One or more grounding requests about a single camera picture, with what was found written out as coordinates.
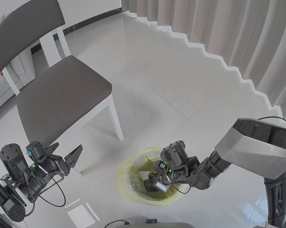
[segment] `gray pleated curtain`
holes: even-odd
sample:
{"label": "gray pleated curtain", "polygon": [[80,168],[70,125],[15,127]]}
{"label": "gray pleated curtain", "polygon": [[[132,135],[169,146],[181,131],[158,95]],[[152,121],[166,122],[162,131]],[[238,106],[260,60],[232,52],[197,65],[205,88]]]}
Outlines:
{"label": "gray pleated curtain", "polygon": [[286,0],[122,0],[239,68],[286,117]]}

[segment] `gray upholstered chair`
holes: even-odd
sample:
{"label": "gray upholstered chair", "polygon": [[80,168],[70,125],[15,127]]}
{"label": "gray upholstered chair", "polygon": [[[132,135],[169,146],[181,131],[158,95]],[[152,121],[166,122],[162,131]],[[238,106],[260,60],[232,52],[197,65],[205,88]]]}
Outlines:
{"label": "gray upholstered chair", "polygon": [[[0,71],[17,95],[17,109],[28,140],[39,141],[44,147],[60,143],[107,106],[116,134],[122,140],[111,83],[70,55],[61,28],[64,24],[57,0],[31,0],[0,24]],[[54,29],[64,59],[53,40]],[[49,69],[19,92],[6,66],[38,39]]]}

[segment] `white sofa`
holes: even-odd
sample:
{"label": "white sofa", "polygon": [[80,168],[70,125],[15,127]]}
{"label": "white sofa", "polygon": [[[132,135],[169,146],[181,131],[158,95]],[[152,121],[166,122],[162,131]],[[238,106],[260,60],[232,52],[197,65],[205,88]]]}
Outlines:
{"label": "white sofa", "polygon": [[[0,23],[4,20],[4,15],[0,17]],[[17,57],[15,57],[10,65],[7,66],[14,83],[18,89],[23,88],[30,81],[35,79],[35,70],[33,66],[31,50],[25,49]],[[4,76],[0,75],[0,106],[4,104],[12,95],[13,90],[9,86]]]}

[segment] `yellow trash bag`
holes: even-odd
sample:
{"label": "yellow trash bag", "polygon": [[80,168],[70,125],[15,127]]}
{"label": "yellow trash bag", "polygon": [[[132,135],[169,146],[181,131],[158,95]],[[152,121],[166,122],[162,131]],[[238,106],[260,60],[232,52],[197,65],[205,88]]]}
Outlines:
{"label": "yellow trash bag", "polygon": [[[141,171],[154,172],[152,166],[160,160],[162,148],[147,147],[140,149],[132,157],[122,162],[117,169],[118,189],[120,194],[130,202],[152,206],[172,204],[183,195],[173,186],[165,192],[149,192],[144,186]],[[186,192],[188,185],[175,185],[180,191]]]}

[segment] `baseboard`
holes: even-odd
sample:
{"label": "baseboard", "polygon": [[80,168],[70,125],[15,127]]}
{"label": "baseboard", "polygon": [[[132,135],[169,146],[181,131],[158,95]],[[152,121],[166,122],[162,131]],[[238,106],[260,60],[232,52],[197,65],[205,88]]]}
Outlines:
{"label": "baseboard", "polygon": [[[112,15],[115,15],[115,14],[118,14],[118,13],[121,13],[121,12],[123,12],[123,11],[122,11],[122,8],[118,8],[118,9],[114,9],[114,10],[111,10],[111,11],[108,11],[108,12],[105,12],[105,13],[102,13],[102,14],[99,14],[99,15],[97,15],[97,16],[88,18],[88,19],[86,19],[86,20],[84,20],[84,21],[81,21],[81,22],[75,24],[75,25],[72,25],[72,26],[70,26],[70,27],[68,27],[68,28],[63,29],[63,33],[64,33],[64,35],[67,35],[67,34],[73,32],[73,31],[75,31],[75,30],[77,30],[77,29],[80,29],[80,28],[86,26],[86,25],[89,25],[89,24],[91,24],[91,23],[94,23],[94,22],[96,22],[96,21],[99,21],[99,20],[101,20],[101,19],[110,17],[110,16],[112,16]],[[57,40],[57,39],[58,39],[57,34],[54,34],[54,35],[53,35],[53,39],[54,39],[54,40]],[[39,51],[40,49],[42,49],[42,47],[41,47],[41,44],[39,43],[39,44],[37,44],[37,45],[35,45],[34,47],[31,48],[31,54],[36,53],[36,52]]]}

